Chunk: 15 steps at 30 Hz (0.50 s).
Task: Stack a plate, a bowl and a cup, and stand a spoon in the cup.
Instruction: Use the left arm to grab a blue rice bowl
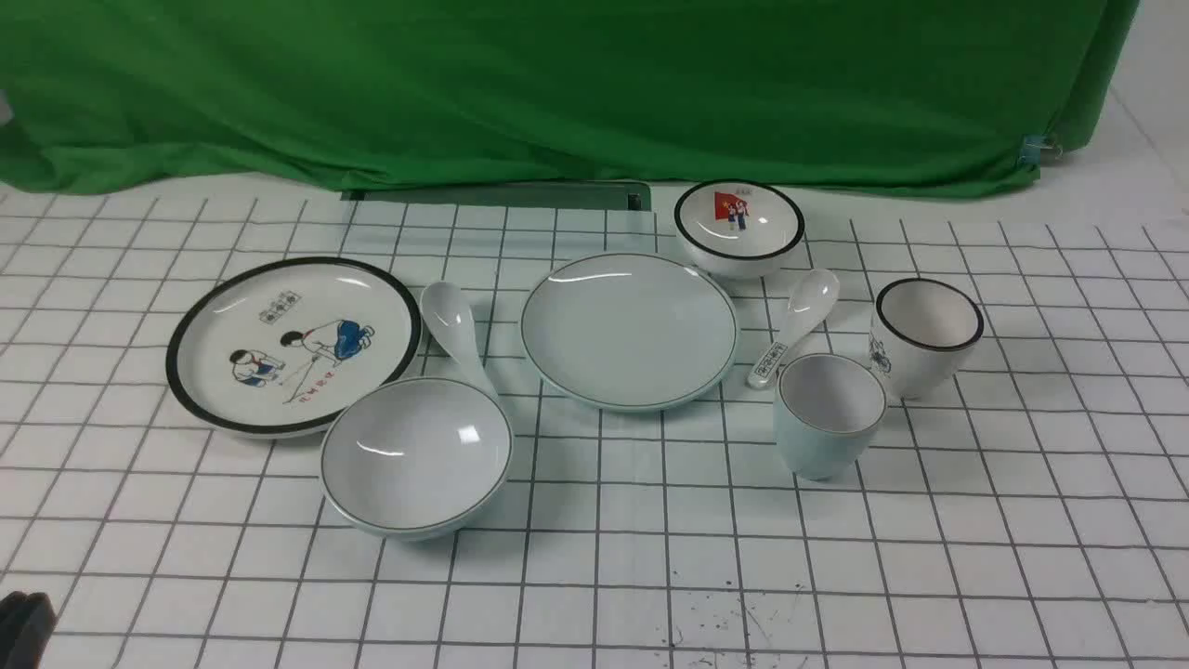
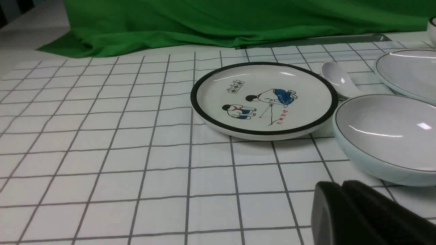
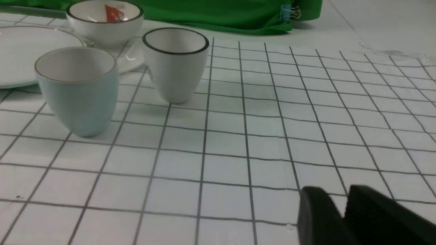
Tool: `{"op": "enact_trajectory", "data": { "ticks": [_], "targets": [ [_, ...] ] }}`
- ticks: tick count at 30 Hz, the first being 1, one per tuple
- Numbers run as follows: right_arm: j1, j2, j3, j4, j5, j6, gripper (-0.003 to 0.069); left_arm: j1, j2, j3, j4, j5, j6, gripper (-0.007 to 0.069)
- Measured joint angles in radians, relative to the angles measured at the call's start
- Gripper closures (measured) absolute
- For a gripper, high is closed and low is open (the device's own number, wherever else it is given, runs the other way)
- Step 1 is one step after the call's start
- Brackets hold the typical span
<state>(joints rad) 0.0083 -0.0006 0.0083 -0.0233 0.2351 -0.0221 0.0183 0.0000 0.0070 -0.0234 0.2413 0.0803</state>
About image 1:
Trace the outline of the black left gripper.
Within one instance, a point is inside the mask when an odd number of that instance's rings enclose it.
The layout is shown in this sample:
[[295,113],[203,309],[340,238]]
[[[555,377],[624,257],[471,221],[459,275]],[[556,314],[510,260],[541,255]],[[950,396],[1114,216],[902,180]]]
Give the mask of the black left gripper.
[[13,591],[1,601],[1,668],[38,668],[57,616],[44,592]]

